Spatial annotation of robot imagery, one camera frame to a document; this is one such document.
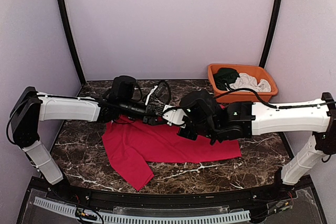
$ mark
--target white cloth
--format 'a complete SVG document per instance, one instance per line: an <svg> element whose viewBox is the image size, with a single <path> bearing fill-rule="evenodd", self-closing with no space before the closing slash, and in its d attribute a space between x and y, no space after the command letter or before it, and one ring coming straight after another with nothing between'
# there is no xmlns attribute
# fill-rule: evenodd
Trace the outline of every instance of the white cloth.
<svg viewBox="0 0 336 224"><path fill-rule="evenodd" d="M265 79L261 79L259 84L255 77L246 73L240 73L235 83L230 84L232 89L249 88L257 92L271 92L271 85Z"/></svg>

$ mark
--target brown marble surface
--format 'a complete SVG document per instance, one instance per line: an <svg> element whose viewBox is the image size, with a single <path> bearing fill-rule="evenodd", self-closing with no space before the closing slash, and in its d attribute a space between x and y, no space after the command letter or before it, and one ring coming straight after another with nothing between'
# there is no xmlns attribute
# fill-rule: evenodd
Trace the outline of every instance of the brown marble surface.
<svg viewBox="0 0 336 224"><path fill-rule="evenodd" d="M147 94L157 82L138 83ZM111 84L111 81L88 82L80 96L101 96ZM170 105L177 105L192 90L203 88L212 92L207 80L171 80L169 84L173 94ZM102 123L67 121L51 154L72 185L136 193L110 166L101 140L104 130ZM274 172L289 161L277 133L239 139L239 143L241 158L199 164L149 163L155 176L139 193L198 194L268 185Z"/></svg>

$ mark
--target red shirt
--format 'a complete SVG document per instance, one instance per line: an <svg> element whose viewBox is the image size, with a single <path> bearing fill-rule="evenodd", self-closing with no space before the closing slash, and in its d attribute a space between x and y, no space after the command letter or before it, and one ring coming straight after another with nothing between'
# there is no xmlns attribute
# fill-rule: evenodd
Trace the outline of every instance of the red shirt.
<svg viewBox="0 0 336 224"><path fill-rule="evenodd" d="M132 122L126 116L121 121ZM144 187L154 174L146 162L201 163L241 157L237 140L216 142L198 136L192 141L177 135L176 126L150 126L107 123L102 136L110 164L136 190Z"/></svg>

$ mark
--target clothing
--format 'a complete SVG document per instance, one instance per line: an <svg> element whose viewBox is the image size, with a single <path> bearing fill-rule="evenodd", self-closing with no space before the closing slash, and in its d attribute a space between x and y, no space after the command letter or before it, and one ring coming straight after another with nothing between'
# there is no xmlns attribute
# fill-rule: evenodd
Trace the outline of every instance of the clothing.
<svg viewBox="0 0 336 224"><path fill-rule="evenodd" d="M126 116L121 120L132 122ZM141 121L106 126L102 139L110 164L136 190L154 177L146 161L200 163L242 156L237 140L211 146L206 137L198 136L192 141L178 136L176 126L149 126Z"/></svg>
<svg viewBox="0 0 336 224"><path fill-rule="evenodd" d="M239 74L236 69L233 68L220 68L216 74L214 74L214 81L216 87L220 90L227 90L227 85L235 83Z"/></svg>
<svg viewBox="0 0 336 224"><path fill-rule="evenodd" d="M250 76L246 73L240 73L239 78L237 78L235 83L230 84L230 88L249 88L257 92L271 92L271 85L265 79L261 79L259 84L255 77Z"/></svg>

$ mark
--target orange basket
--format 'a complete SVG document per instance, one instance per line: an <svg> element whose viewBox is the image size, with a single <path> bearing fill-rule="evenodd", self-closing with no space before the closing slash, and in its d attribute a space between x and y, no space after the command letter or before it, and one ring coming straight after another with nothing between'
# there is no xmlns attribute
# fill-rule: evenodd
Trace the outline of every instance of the orange basket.
<svg viewBox="0 0 336 224"><path fill-rule="evenodd" d="M265 69L256 66L248 66L248 65L232 65L232 64L210 64L208 66L208 79L211 83L215 96L226 93L227 91L220 90L216 87L214 74L216 74L220 68L233 68L237 70L238 73L246 73L250 76L253 76L257 79L258 83L261 79L265 79L271 85L271 92L258 92L258 95L264 100L269 101L272 96L278 93L278 88L273 80L273 78L269 75ZM258 99L252 92L248 91L237 91L223 97L217 99L217 102L221 103L233 103L233 102L245 102L252 101L258 102Z"/></svg>

